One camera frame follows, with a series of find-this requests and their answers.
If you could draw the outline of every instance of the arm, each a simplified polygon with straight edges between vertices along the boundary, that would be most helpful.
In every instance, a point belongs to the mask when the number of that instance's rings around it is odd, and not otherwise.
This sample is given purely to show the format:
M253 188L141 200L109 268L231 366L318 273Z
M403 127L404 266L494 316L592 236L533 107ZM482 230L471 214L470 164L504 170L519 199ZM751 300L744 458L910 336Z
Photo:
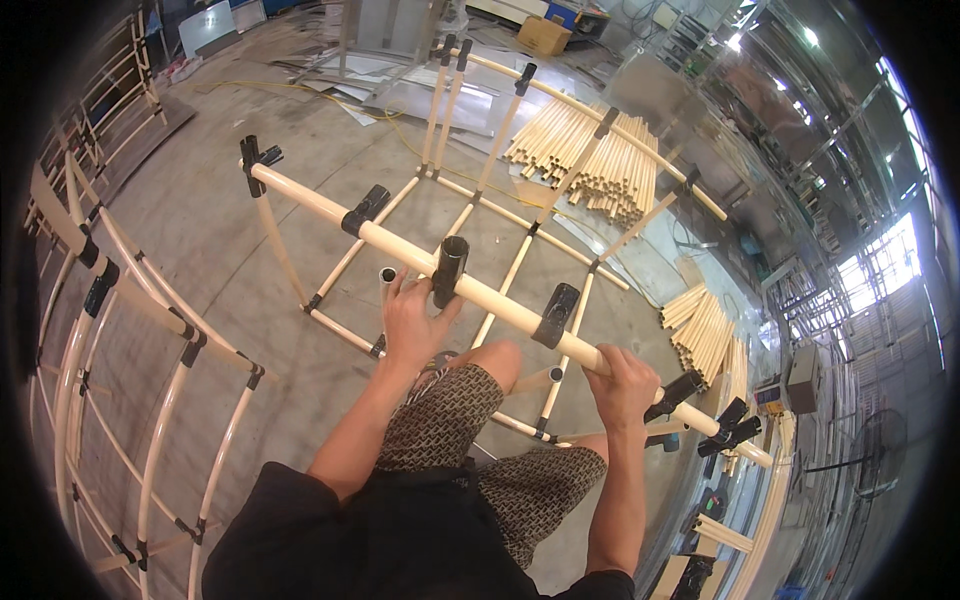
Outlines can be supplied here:
M390 416L420 368L440 349L440 343L464 300L454 298L431 319L426 301L433 287L429 277L400 289L407 269L390 286L383 307L389 342L370 383L317 450L307 474L323 481L343 503L360 491L373 472Z
M633 577L646 526L643 414L660 385L657 374L628 350L601 344L611 365L606 377L584 369L607 429L607 480L590 523L587 574L621 570Z

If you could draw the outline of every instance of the black shirt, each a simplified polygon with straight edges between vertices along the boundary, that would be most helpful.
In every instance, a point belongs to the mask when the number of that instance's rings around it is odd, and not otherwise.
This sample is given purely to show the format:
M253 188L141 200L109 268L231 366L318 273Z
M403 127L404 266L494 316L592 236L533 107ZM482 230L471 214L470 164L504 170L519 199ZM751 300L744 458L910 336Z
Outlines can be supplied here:
M320 480L267 463L210 553L205 600L542 598L503 548L486 503L453 481L371 480L346 507ZM599 571L555 596L628 599L634 582Z

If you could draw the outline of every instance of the plastic bag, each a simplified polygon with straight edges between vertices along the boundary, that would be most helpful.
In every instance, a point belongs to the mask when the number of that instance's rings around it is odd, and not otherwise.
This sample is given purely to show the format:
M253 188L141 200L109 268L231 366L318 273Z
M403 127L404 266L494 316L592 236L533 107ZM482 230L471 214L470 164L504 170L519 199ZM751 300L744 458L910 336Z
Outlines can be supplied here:
M443 39L449 34L454 34L462 38L467 32L469 21L467 0L446 0L444 11L437 22L437 37Z

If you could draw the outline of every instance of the bundle of bamboo tubes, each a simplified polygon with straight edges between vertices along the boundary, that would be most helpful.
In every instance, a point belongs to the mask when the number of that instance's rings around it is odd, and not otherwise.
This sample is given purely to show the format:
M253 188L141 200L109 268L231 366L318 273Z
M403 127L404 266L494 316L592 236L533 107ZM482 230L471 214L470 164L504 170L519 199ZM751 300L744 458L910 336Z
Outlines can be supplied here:
M727 346L727 355L723 359L721 371L730 372L731 386L730 396L726 398L727 406L738 397L747 403L747 406L753 406L751 399L747 397L747 345L739 338L733 338Z
M668 302L660 321L664 328L675 330L670 343L684 369L696 370L709 386L727 356L733 334L733 322L717 298L701 283Z
M590 107L606 112L599 105ZM657 149L657 139L643 119L621 112L613 123ZM524 178L539 174L556 188L597 126L580 110L553 99L516 133L504 157L524 165ZM656 178L653 159L611 132L571 183L569 201L586 200L587 208L603 210L611 222L629 228L653 208Z

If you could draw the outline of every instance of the person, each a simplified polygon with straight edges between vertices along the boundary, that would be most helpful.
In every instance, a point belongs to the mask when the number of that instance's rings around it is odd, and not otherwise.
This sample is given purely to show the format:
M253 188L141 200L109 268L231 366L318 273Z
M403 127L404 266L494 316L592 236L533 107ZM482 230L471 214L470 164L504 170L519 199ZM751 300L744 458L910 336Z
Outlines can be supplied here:
M524 573L534 549L604 474L586 573L555 597L633 598L643 414L660 379L628 350L600 345L612 375L584 373L606 434L471 468L469 446L516 381L519 350L500 341L449 352L419 373L464 300L430 318L430 279L401 289L405 276L388 290L388 352L367 388L306 473L264 465L210 553L204 599L540 598Z

